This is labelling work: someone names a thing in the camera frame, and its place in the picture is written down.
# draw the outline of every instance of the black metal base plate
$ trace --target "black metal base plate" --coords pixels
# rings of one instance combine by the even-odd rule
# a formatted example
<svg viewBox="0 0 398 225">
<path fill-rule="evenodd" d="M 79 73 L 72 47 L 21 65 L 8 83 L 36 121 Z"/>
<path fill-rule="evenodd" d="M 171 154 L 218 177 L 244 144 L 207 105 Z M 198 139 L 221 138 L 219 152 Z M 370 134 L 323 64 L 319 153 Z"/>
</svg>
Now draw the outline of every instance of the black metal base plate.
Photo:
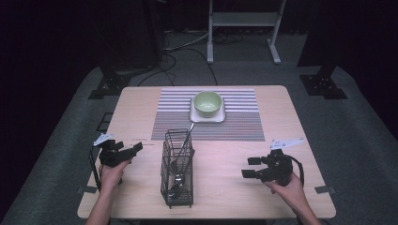
<svg viewBox="0 0 398 225">
<path fill-rule="evenodd" d="M 338 88 L 331 78 L 316 74 L 299 75 L 309 96 L 323 96 L 325 99 L 347 99 L 344 91 Z"/>
</svg>

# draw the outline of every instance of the black metal utensil holder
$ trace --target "black metal utensil holder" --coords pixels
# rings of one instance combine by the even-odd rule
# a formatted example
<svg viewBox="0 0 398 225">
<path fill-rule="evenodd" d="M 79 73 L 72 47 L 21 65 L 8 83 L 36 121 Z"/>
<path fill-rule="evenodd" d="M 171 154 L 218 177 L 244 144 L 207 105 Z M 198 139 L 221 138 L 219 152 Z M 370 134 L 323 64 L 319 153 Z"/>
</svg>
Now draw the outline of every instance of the black metal utensil holder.
<svg viewBox="0 0 398 225">
<path fill-rule="evenodd" d="M 163 142 L 161 195 L 170 208 L 177 205 L 189 205 L 190 207 L 193 205 L 192 158 L 194 150 L 192 148 L 191 135 L 178 156 L 187 134 L 187 129 L 169 129 Z M 171 166 L 175 160 L 177 171 L 173 170 Z M 184 175 L 185 182 L 180 186 L 176 184 L 176 177 L 181 174 Z"/>
</svg>

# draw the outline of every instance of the green bowl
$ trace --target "green bowl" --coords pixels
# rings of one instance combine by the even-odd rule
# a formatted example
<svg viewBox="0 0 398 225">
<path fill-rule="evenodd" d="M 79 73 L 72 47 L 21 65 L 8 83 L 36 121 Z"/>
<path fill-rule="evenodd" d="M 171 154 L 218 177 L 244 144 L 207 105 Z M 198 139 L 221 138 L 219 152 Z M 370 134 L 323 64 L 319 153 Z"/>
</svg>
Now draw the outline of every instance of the green bowl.
<svg viewBox="0 0 398 225">
<path fill-rule="evenodd" d="M 193 106 L 201 116 L 209 118 L 222 107 L 222 97 L 212 91 L 203 91 L 193 98 Z"/>
</svg>

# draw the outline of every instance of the striped placemat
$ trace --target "striped placemat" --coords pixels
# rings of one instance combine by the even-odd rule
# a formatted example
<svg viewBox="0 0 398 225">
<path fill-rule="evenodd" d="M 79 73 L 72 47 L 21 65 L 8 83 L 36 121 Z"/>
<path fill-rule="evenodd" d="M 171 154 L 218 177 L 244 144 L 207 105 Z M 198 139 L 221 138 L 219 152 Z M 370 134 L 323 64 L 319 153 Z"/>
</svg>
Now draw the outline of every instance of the striped placemat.
<svg viewBox="0 0 398 225">
<path fill-rule="evenodd" d="M 164 140 L 168 129 L 191 126 L 191 98 L 205 90 L 224 99 L 225 120 L 220 123 L 196 123 L 191 135 L 196 141 L 265 140 L 254 89 L 251 88 L 162 88 L 151 140 Z"/>
</svg>

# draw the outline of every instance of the black device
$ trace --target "black device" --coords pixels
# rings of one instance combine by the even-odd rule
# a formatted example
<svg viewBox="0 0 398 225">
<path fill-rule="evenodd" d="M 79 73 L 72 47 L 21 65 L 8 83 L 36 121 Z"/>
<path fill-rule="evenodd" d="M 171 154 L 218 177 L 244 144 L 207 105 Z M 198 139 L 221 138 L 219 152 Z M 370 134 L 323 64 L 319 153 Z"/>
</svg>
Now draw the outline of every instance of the black device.
<svg viewBox="0 0 398 225">
<path fill-rule="evenodd" d="M 271 150 L 266 157 L 249 157 L 249 165 L 263 163 L 268 167 L 259 171 L 242 170 L 242 175 L 244 178 L 260 179 L 261 182 L 275 180 L 280 186 L 287 186 L 290 182 L 289 176 L 293 172 L 292 160 L 298 164 L 301 184 L 304 186 L 304 172 L 301 163 L 295 158 L 285 155 L 282 149 Z"/>
<path fill-rule="evenodd" d="M 97 188 L 100 190 L 100 177 L 97 172 L 95 160 L 93 157 L 93 150 L 95 146 L 90 149 L 90 165 L 94 173 L 94 178 L 96 180 Z M 123 142 L 116 143 L 115 140 L 107 140 L 97 145 L 97 147 L 102 148 L 99 153 L 100 164 L 109 167 L 115 167 L 119 165 L 122 161 L 129 160 L 137 156 L 137 153 L 143 149 L 143 144 L 141 142 L 136 143 L 132 148 L 119 151 L 119 149 L 124 147 Z"/>
</svg>

